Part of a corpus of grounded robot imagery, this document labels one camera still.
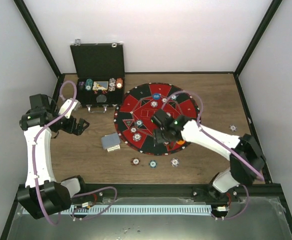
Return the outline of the blue poker chip stack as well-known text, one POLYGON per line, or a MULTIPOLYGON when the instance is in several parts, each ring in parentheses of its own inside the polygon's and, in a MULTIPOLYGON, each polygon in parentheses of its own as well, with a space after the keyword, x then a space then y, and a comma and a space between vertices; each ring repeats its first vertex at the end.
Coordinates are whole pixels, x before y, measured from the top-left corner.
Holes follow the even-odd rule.
POLYGON ((173 167, 178 167, 180 165, 180 161, 178 158, 172 158, 170 160, 170 164, 173 166, 173 167))

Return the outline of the teal poker chip stack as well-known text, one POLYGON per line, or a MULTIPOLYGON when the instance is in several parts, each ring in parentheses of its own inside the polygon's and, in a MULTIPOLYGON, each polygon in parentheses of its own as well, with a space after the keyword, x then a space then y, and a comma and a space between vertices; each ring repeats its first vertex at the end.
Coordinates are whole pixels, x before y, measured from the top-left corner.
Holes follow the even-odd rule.
POLYGON ((157 167, 157 162, 156 162, 155 160, 151 160, 151 161, 149 162, 149 166, 150 166, 151 168, 156 168, 156 167, 157 167))

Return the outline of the red poker chip stack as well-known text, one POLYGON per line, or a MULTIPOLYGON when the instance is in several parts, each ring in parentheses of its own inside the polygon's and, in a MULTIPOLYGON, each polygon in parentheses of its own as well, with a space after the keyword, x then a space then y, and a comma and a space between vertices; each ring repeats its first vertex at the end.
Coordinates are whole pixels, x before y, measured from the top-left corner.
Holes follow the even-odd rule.
POLYGON ((130 161, 130 163, 131 163, 132 166, 138 166, 140 164, 140 159, 139 158, 133 158, 130 161))

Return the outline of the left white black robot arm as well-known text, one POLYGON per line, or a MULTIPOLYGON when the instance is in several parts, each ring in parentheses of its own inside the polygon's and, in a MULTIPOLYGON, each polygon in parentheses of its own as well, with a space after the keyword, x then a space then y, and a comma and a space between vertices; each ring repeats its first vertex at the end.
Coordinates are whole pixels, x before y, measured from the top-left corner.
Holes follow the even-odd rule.
POLYGON ((69 98, 55 111, 45 94, 32 95, 30 110, 22 115, 20 128, 27 145, 27 177, 24 187, 17 192, 17 200, 36 220, 67 210, 72 198, 83 202, 88 196, 84 179, 75 175, 58 182, 51 159, 52 133, 63 131, 80 136, 90 125, 76 119, 72 112, 80 102, 69 98))

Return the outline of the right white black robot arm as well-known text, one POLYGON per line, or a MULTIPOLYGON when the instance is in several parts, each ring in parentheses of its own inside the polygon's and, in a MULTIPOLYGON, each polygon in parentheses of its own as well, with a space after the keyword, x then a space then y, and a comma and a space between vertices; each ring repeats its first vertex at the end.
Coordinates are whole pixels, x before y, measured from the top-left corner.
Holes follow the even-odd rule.
POLYGON ((185 141, 209 149, 229 162, 229 167, 217 173, 208 184, 211 200, 222 200, 236 186, 250 186, 255 181, 265 181, 262 174, 265 159, 253 136, 219 132, 184 115, 174 119, 166 114, 154 114, 151 122, 156 126, 153 131, 155 145, 185 141))

